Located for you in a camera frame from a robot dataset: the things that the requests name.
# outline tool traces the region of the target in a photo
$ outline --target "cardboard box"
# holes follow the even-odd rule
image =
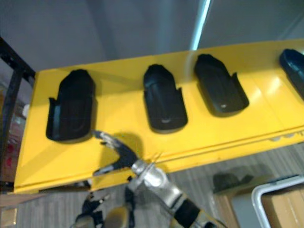
[[[232,198],[236,195],[252,192],[256,186],[266,183],[272,177],[272,175],[255,177],[248,184],[242,184],[214,194],[214,200],[216,202],[217,209],[227,227],[240,228],[231,203]]]
[[[271,227],[304,228],[303,193],[303,186],[295,186],[262,196],[262,204]]]

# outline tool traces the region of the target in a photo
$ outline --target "yellow panel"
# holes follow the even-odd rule
[[[169,161],[158,162],[157,166],[164,169],[166,172],[180,171],[200,165],[206,165],[215,162],[221,162],[227,159],[233,159],[241,156],[248,156],[257,152],[262,152],[265,150],[270,150],[273,148],[278,148],[282,146],[287,146],[295,143],[302,142],[304,140],[304,134],[302,132],[297,132],[293,137],[281,137],[278,141],[271,140],[258,140],[256,142],[245,143],[236,146],[226,146],[218,150],[217,148],[209,150],[200,151],[194,153],[192,156],[180,157],[179,159],[173,159]],[[92,190],[98,190],[106,187],[111,187],[120,183],[126,183],[127,178],[132,176],[133,173],[126,169],[122,171],[115,171],[107,175],[102,175],[99,177],[93,177]],[[86,180],[91,176],[77,176],[76,178],[80,181]],[[45,188],[51,188],[62,185],[63,181],[66,184],[75,182],[75,178],[65,178],[64,180],[52,180],[48,183],[36,183],[34,185],[22,186],[14,189],[15,193],[35,193],[34,191]]]
[[[286,48],[304,53],[304,40],[279,41],[273,45],[265,42],[260,44],[260,48],[255,44],[247,45],[242,59],[249,70],[248,75],[261,89],[280,122],[291,129],[304,126],[304,101],[279,64],[279,56]]]
[[[266,53],[271,52],[268,56],[274,58],[281,51],[280,45],[283,43],[215,47],[39,72],[21,146],[15,191],[37,189],[37,186],[48,188],[54,183],[57,185],[86,179],[92,176],[94,170],[117,159],[113,151],[100,146],[94,138],[74,144],[58,143],[46,138],[48,98],[57,97],[60,82],[74,69],[88,70],[96,84],[98,105],[95,128],[121,138],[146,160],[162,153],[160,161],[171,161],[212,148],[220,150],[266,139],[271,134],[280,135],[288,129],[303,127],[303,118],[298,115],[299,110],[303,113],[302,104],[293,88],[285,86],[275,91],[279,97],[277,99],[275,95],[267,94],[272,83],[260,82],[276,75],[273,61],[266,61],[266,57],[261,58],[261,67],[258,67],[258,53],[266,56]],[[291,43],[304,48],[303,40]],[[250,101],[247,109],[225,118],[209,113],[193,73],[196,57],[200,53],[211,53],[225,63],[230,73],[238,72],[240,83]],[[149,128],[142,79],[147,67],[154,63],[163,64],[173,73],[178,86],[182,87],[189,122],[176,133],[157,134]],[[288,107],[288,110],[282,111],[277,104]],[[189,167],[187,162],[185,160],[180,166]],[[119,173],[111,181],[120,183],[118,176]]]

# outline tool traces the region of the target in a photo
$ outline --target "white wall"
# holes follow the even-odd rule
[[[2,0],[0,33],[36,71],[181,51],[198,2]],[[304,0],[213,0],[199,47],[304,38],[303,15]]]

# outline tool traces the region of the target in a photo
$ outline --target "black metal frame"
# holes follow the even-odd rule
[[[14,112],[21,80],[24,78],[33,86],[35,80],[35,71],[8,45],[8,43],[4,41],[2,37],[0,37],[0,58],[13,69],[13,75],[6,92],[3,108],[1,111],[1,165],[3,159],[2,154],[7,146],[10,123]]]

